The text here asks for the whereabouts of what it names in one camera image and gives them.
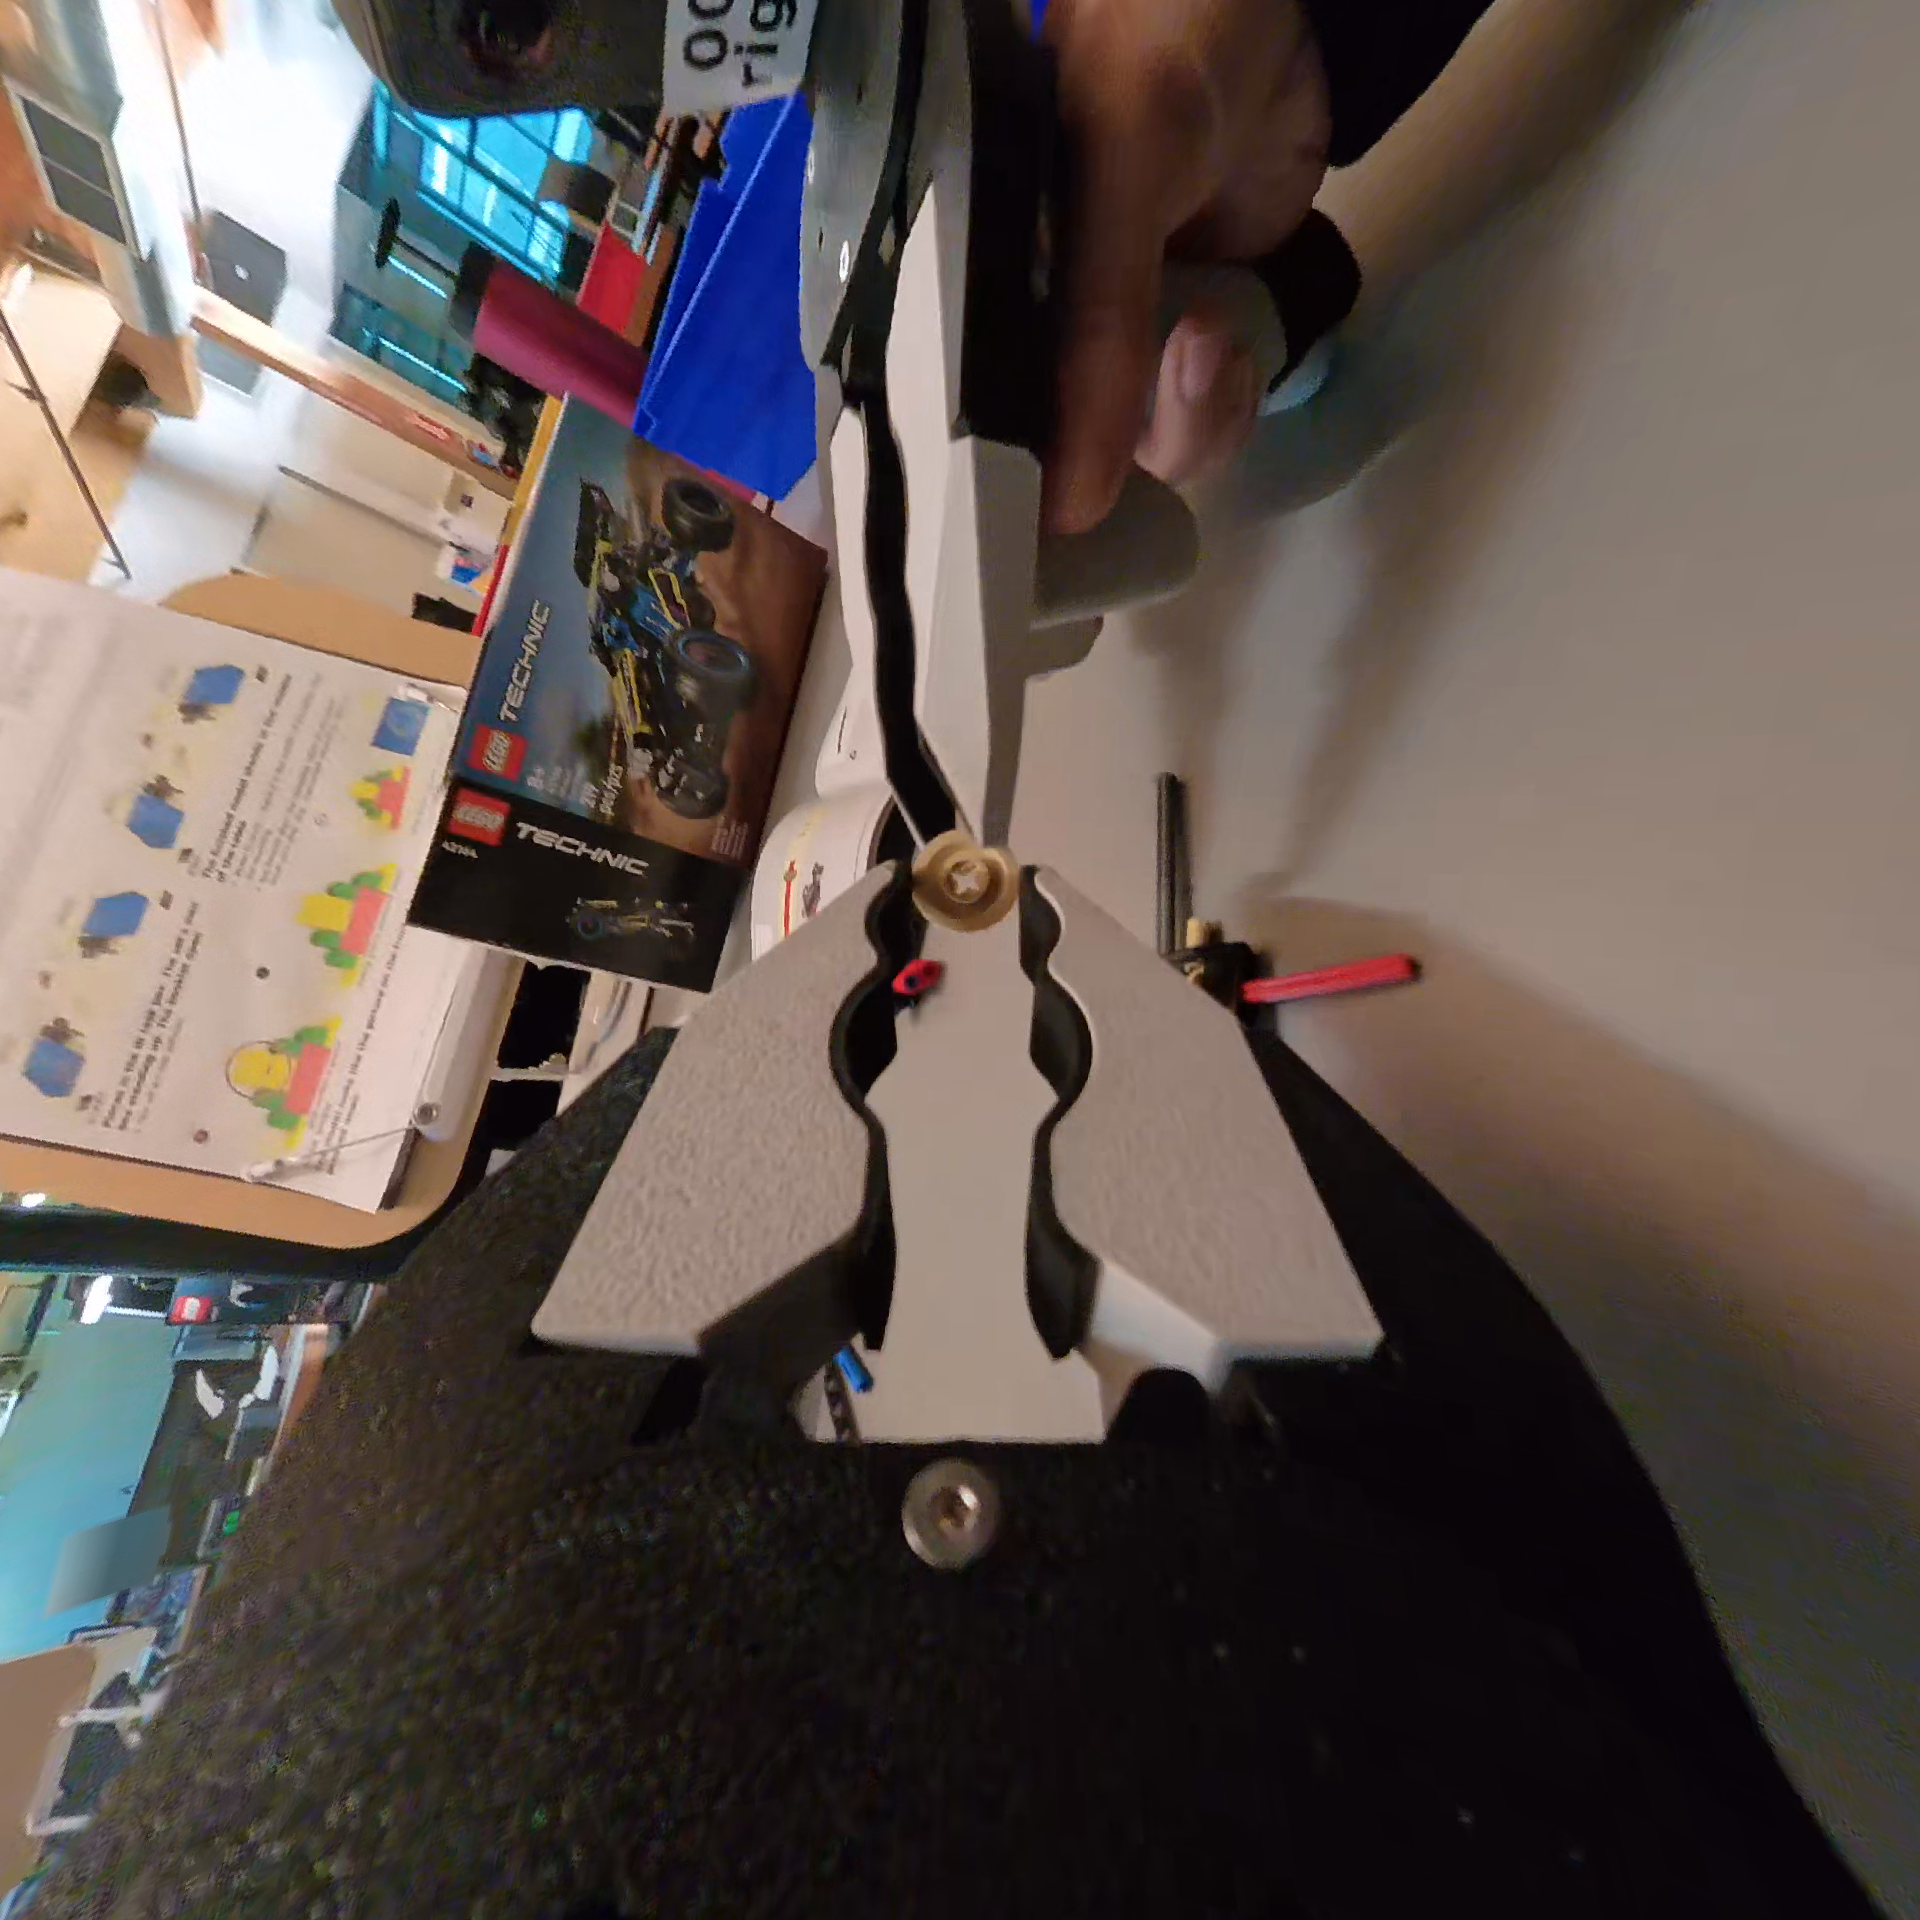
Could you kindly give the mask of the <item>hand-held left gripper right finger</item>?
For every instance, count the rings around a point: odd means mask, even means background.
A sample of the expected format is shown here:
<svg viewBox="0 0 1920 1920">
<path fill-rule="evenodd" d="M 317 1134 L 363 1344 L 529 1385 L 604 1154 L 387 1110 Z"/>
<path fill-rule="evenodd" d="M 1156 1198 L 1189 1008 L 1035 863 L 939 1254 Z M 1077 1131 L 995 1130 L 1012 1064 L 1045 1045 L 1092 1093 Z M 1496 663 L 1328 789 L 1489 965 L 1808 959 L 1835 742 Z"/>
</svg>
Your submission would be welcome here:
<svg viewBox="0 0 1920 1920">
<path fill-rule="evenodd" d="M 1025 870 L 1027 1304 L 1101 1387 L 1366 1360 L 1384 1337 L 1235 1015 L 1052 870 Z"/>
</svg>

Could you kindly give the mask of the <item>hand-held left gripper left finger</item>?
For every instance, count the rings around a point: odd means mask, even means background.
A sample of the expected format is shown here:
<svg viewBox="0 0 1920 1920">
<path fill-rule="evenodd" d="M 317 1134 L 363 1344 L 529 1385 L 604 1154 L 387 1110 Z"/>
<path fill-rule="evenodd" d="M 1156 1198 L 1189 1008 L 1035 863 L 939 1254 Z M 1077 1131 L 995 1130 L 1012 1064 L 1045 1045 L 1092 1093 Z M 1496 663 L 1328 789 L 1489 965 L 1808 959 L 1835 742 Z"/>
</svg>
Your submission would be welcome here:
<svg viewBox="0 0 1920 1920">
<path fill-rule="evenodd" d="M 672 1039 L 533 1325 L 555 1349 L 825 1362 L 880 1344 L 896 1222 L 875 1085 L 921 953 L 873 870 Z"/>
</svg>

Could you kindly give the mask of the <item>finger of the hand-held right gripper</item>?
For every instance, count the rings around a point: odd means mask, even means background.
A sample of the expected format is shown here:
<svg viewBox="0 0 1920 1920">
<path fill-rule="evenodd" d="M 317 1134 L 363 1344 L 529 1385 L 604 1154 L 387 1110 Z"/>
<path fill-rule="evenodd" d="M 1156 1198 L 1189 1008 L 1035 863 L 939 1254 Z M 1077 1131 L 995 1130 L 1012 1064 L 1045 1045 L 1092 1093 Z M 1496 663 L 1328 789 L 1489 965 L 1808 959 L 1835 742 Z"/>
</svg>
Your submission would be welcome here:
<svg viewBox="0 0 1920 1920">
<path fill-rule="evenodd" d="M 1018 784 L 1018 658 L 1033 614 L 1041 463 L 961 423 L 966 240 L 956 191 L 931 186 L 902 240 L 896 289 L 910 711 L 958 829 L 1002 849 Z"/>
<path fill-rule="evenodd" d="M 845 398 L 822 445 L 849 689 L 825 786 L 880 784 L 915 847 L 958 826 L 916 714 L 920 623 L 908 587 L 908 461 L 886 398 Z"/>
</svg>

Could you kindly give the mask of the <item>tan lego bevel gear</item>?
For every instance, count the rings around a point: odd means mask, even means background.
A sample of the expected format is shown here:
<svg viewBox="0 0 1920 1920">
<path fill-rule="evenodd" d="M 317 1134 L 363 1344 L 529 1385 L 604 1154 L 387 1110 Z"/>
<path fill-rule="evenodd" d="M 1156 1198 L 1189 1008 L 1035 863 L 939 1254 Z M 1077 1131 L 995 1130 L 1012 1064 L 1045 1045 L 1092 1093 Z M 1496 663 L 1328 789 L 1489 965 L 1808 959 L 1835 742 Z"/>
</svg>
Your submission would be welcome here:
<svg viewBox="0 0 1920 1920">
<path fill-rule="evenodd" d="M 915 854 L 910 894 L 923 925 L 980 934 L 1016 912 L 1021 870 L 1009 849 L 984 847 L 971 833 L 954 829 Z"/>
</svg>

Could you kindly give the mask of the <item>lego set cardboard box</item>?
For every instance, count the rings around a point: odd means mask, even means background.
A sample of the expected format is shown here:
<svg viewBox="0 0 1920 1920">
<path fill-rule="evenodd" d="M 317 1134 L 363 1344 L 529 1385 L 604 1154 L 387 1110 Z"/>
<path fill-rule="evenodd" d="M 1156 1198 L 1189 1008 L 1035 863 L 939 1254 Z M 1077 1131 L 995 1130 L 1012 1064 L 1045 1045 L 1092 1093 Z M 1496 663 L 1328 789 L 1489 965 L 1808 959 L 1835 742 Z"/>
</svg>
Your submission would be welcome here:
<svg viewBox="0 0 1920 1920">
<path fill-rule="evenodd" d="M 827 557 L 560 402 L 408 921 L 708 992 L 774 795 Z"/>
</svg>

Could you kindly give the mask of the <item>open lego instruction booklet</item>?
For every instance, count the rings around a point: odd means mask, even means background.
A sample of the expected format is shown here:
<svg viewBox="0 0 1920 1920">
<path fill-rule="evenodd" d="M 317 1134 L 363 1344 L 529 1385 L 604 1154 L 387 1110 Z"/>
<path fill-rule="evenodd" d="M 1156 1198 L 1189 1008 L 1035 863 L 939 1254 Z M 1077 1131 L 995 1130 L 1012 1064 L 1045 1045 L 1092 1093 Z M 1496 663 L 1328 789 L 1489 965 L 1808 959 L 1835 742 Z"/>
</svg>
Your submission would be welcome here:
<svg viewBox="0 0 1920 1920">
<path fill-rule="evenodd" d="M 813 799 L 770 824 L 761 839 L 750 893 L 754 962 L 880 865 L 886 833 L 905 826 L 885 775 L 868 695 L 843 695 L 813 784 Z"/>
</svg>

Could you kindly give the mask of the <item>person's right hand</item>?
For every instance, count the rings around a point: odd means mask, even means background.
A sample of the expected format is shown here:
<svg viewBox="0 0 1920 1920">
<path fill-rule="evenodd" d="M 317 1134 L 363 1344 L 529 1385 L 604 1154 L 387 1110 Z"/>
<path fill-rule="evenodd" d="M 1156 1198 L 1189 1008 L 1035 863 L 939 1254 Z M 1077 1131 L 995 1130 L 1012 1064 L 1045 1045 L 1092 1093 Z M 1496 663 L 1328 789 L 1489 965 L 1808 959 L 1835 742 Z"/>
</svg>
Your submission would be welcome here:
<svg viewBox="0 0 1920 1920">
<path fill-rule="evenodd" d="M 1068 537 L 1134 469 L 1182 485 L 1246 445 L 1268 375 L 1242 266 L 1313 208 L 1331 105 L 1300 6 L 1061 2 L 1043 35 L 1072 191 L 1043 502 Z"/>
</svg>

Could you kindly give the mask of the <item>blue plastic bin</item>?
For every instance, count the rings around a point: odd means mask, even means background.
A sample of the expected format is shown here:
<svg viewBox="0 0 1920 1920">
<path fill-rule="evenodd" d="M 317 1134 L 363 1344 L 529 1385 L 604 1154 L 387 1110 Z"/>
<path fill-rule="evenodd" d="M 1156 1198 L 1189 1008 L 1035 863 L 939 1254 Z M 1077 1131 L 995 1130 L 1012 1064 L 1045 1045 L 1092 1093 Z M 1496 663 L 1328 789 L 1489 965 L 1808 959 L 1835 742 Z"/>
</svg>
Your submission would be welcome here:
<svg viewBox="0 0 1920 1920">
<path fill-rule="evenodd" d="M 801 344 L 810 154 L 801 97 L 733 112 L 666 291 L 633 435 L 770 502 L 817 463 L 813 373 Z"/>
</svg>

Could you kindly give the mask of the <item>maroon cylinder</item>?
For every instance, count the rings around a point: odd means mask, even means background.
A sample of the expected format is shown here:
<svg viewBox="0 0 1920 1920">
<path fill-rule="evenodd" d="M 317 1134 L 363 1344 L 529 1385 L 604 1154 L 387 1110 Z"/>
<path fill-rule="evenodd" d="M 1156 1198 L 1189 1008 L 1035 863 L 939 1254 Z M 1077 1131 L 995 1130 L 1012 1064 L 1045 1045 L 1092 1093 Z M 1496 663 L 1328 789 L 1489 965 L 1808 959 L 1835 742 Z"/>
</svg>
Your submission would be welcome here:
<svg viewBox="0 0 1920 1920">
<path fill-rule="evenodd" d="M 637 431 L 646 352 L 496 261 L 472 319 L 472 347 L 555 400 L 579 400 L 629 438 Z"/>
</svg>

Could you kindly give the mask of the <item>printed paper sheet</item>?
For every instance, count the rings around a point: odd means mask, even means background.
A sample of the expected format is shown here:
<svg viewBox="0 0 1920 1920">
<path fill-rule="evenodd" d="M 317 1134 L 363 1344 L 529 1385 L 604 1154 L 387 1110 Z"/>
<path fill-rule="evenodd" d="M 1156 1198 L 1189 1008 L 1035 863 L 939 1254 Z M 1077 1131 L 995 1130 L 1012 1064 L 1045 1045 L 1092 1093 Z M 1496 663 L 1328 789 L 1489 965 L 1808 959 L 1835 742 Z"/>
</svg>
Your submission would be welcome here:
<svg viewBox="0 0 1920 1920">
<path fill-rule="evenodd" d="M 409 928 L 464 689 L 11 567 L 3 617 L 5 1149 L 392 1208 L 473 992 Z"/>
</svg>

